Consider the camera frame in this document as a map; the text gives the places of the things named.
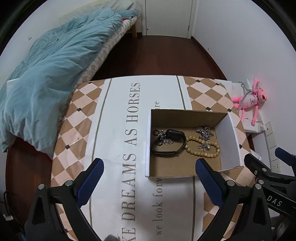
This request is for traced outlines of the white door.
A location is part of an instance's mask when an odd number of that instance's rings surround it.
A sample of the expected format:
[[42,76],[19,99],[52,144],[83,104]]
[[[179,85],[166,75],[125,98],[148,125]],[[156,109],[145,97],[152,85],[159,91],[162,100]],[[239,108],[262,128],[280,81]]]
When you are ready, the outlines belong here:
[[137,1],[142,34],[190,39],[199,1]]

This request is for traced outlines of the black smart band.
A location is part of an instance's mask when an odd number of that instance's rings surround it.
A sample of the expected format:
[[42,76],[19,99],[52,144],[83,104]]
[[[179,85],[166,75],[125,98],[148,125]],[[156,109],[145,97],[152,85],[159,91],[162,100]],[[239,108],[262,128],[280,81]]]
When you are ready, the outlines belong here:
[[178,154],[186,145],[185,133],[178,130],[154,130],[155,137],[151,144],[151,152],[156,155]]

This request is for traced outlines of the pink panther plush toy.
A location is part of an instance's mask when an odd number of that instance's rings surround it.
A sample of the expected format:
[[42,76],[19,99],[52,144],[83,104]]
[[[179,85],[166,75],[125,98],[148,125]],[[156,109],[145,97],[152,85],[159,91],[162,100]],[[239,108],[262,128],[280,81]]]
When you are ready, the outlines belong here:
[[251,120],[251,125],[255,126],[259,106],[267,101],[267,93],[260,87],[260,80],[254,78],[254,82],[251,89],[247,89],[244,83],[240,83],[241,86],[246,90],[246,93],[241,96],[231,97],[231,101],[237,110],[241,110],[240,120],[243,122],[245,120],[245,111],[247,109],[254,108],[253,117]]

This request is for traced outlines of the grey cloth covered box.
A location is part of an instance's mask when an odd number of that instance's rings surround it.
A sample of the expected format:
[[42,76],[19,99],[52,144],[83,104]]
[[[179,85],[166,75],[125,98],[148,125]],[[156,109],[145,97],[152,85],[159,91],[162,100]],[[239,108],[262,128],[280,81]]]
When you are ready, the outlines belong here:
[[[229,109],[234,108],[235,113],[238,115],[238,118],[240,119],[241,110],[237,110],[234,107],[234,104],[231,101],[231,97],[241,96],[246,93],[246,90],[240,84],[241,82],[234,83],[231,81],[220,80],[220,79],[216,79],[215,81],[218,86],[221,86],[224,89],[226,89],[226,91],[223,93],[224,93],[224,96],[227,98],[227,101],[224,104],[222,103],[222,101],[218,101],[218,102],[221,105],[225,106],[226,108],[229,108]],[[245,80],[242,83],[244,83],[244,85],[247,89],[252,88],[253,83],[249,82],[249,80]],[[255,126],[251,125],[251,120],[253,117],[254,108],[247,109],[245,111],[245,120],[243,122],[241,120],[240,121],[241,121],[243,128],[246,132],[248,132],[248,133],[262,133],[265,131],[265,124],[263,123],[263,117],[261,116],[261,113],[260,113],[260,110],[263,107],[263,104],[260,104],[260,106],[259,106],[259,111],[258,111],[258,116],[257,116]]]

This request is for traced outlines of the white cardboard box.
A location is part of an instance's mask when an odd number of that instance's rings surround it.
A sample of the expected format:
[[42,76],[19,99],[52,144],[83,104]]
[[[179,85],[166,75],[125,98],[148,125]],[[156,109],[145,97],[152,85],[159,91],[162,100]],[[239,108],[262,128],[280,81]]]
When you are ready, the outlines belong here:
[[[195,162],[204,158],[211,168],[224,172],[244,165],[249,153],[246,134],[232,113],[212,111],[152,109],[148,117],[145,176],[179,178],[195,176]],[[151,152],[154,130],[173,129],[185,133],[187,143],[175,155]]]

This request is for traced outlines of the patterned bed mattress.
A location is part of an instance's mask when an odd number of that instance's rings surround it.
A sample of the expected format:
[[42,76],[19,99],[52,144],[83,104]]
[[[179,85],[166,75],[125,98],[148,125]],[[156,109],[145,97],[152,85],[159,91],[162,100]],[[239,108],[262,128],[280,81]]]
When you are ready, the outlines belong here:
[[97,1],[90,6],[92,8],[98,6],[99,9],[110,8],[114,12],[120,13],[123,20],[119,29],[103,44],[92,63],[82,72],[77,84],[92,80],[110,51],[126,33],[132,33],[134,38],[137,37],[136,21],[139,13],[133,9],[133,1]]

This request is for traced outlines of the checkered printed tablecloth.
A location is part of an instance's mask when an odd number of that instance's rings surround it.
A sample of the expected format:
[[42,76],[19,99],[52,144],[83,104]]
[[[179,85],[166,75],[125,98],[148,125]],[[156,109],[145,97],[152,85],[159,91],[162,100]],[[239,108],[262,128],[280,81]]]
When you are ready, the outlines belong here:
[[250,148],[238,112],[217,80],[143,75],[79,84],[70,99],[53,155],[52,186],[75,179],[95,158],[104,173],[82,211],[100,238],[197,240],[217,213],[191,166],[185,178],[145,175],[152,109],[222,113],[221,154],[209,159],[225,179],[249,185]]

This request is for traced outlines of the white wall socket strip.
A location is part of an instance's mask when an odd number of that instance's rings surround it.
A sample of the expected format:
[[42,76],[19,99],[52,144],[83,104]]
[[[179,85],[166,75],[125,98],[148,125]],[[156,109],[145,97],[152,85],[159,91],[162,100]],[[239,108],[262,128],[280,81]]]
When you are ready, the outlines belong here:
[[265,124],[265,141],[267,145],[267,151],[270,161],[270,168],[272,172],[279,173],[280,172],[280,160],[275,155],[275,149],[278,147],[276,142],[276,135],[273,131],[273,127],[269,122]]

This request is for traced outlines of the teal blue duvet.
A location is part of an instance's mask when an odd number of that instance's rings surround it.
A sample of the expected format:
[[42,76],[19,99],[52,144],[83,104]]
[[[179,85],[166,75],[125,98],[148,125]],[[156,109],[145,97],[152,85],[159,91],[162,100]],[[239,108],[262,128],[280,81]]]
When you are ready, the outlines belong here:
[[15,138],[52,155],[82,72],[135,9],[99,9],[44,33],[1,88],[1,151]]

